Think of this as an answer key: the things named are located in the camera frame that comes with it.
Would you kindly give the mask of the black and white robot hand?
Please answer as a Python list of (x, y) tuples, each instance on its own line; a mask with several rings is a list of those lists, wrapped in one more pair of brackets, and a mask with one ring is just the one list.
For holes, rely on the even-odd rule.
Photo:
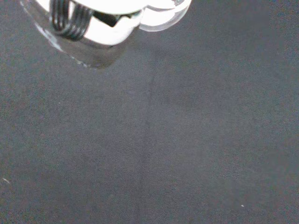
[(148, 0), (36, 0), (52, 32), (60, 37), (114, 46), (142, 20)]

